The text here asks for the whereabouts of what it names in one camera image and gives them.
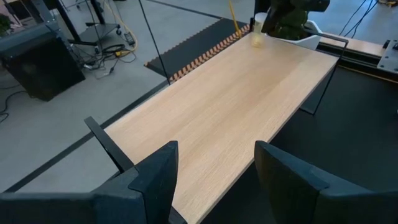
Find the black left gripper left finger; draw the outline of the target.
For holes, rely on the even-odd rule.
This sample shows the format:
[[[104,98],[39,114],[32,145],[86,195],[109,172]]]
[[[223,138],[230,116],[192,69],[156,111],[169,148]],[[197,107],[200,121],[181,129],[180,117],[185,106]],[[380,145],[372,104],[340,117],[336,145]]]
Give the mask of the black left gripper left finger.
[[[178,142],[84,193],[2,193],[1,223],[167,223],[178,174]]]

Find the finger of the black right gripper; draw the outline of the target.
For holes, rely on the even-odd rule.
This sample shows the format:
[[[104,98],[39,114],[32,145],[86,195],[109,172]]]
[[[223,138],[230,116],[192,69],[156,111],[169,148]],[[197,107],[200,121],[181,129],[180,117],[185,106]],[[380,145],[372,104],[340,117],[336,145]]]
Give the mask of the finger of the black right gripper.
[[[270,8],[267,17],[262,26],[262,33],[270,32],[278,23],[280,10],[278,8]]]

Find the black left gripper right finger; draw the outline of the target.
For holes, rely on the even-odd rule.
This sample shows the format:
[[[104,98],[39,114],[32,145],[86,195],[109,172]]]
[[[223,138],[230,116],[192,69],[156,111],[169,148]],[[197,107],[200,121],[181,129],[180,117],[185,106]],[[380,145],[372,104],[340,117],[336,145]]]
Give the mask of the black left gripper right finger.
[[[265,141],[254,162],[277,223],[397,223],[397,192],[375,192]]]

